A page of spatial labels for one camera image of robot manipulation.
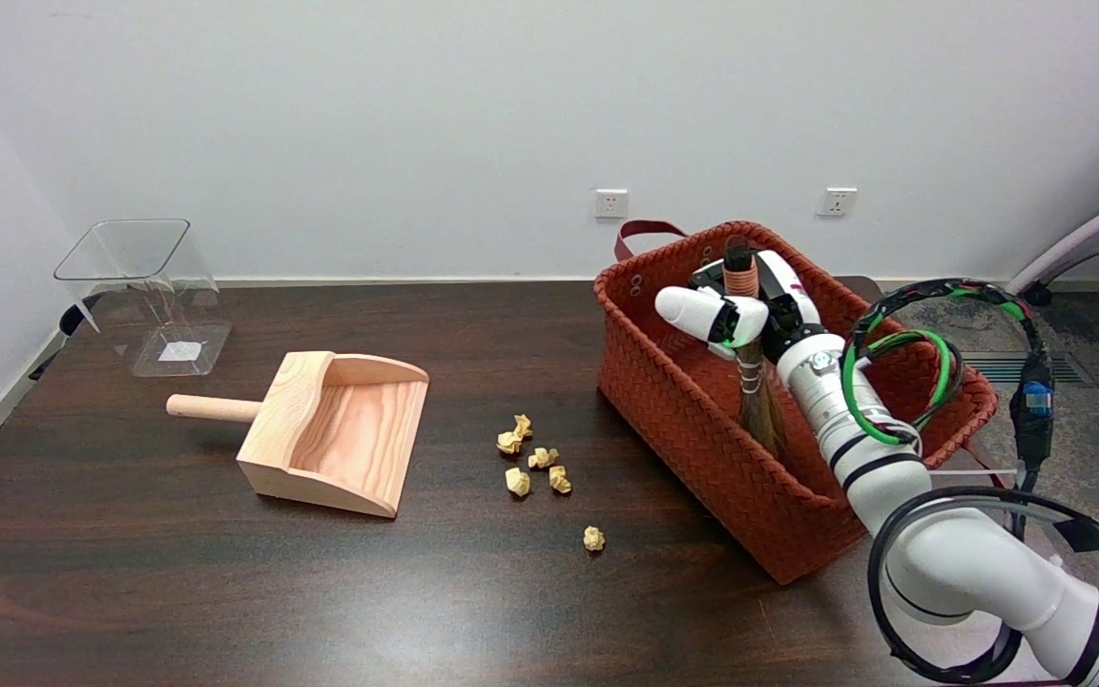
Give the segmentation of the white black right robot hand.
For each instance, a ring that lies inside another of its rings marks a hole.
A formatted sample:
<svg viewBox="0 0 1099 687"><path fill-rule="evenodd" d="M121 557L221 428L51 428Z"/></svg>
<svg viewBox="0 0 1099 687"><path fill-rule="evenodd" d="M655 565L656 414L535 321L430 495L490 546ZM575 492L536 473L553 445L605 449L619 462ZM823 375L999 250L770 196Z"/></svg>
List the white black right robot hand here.
<svg viewBox="0 0 1099 687"><path fill-rule="evenodd" d="M711 286L669 286L655 296L655 312L721 357L733 358L736 350L758 341L775 364L795 344L828 332L815 302L780 253L759 251L754 265L759 282L755 297Z"/></svg>

